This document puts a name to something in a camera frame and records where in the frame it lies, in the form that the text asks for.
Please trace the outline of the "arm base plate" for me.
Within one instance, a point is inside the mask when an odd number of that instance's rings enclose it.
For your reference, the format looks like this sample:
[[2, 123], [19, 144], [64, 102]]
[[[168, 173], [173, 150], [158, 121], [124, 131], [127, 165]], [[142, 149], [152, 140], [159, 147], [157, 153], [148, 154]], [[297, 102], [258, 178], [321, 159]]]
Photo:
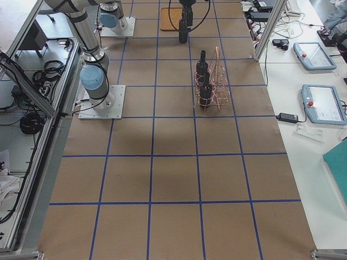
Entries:
[[123, 17], [118, 20], [115, 27], [110, 25], [104, 25], [101, 31], [101, 37], [103, 38], [124, 38], [133, 37], [135, 28], [136, 18], [135, 17]]
[[81, 104], [80, 120], [108, 120], [121, 119], [125, 100], [125, 85], [110, 85], [106, 99], [89, 99], [87, 91], [84, 92], [83, 99], [86, 102]]

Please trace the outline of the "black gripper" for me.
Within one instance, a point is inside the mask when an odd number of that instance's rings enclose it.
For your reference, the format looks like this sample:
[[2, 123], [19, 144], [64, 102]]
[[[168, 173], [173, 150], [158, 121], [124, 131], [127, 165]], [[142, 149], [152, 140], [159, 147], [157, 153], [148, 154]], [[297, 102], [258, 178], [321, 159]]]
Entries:
[[193, 23], [193, 11], [192, 6], [196, 3], [196, 0], [179, 0], [182, 5], [182, 10], [186, 11], [187, 26], [192, 26]]

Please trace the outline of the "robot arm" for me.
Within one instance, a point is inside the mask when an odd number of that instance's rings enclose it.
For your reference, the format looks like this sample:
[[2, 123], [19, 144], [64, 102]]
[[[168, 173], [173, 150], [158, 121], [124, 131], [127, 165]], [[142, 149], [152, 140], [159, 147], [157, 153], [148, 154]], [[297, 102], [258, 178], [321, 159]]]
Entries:
[[105, 1], [46, 1], [53, 11], [67, 17], [69, 27], [77, 38], [85, 62], [80, 82], [89, 95], [92, 108], [109, 108], [114, 103], [107, 78], [109, 59], [101, 49], [93, 32], [85, 7], [104, 4]]
[[[180, 36], [187, 36], [188, 33], [194, 30], [193, 17], [194, 13], [192, 6], [196, 1], [179, 1], [181, 7], [175, 8], [171, 1], [166, 8], [160, 11], [160, 29], [161, 31], [178, 31]], [[119, 26], [120, 29], [125, 29], [125, 17], [121, 8], [121, 1], [116, 1], [111, 4], [100, 4], [101, 14], [98, 22], [104, 28], [115, 29]]]

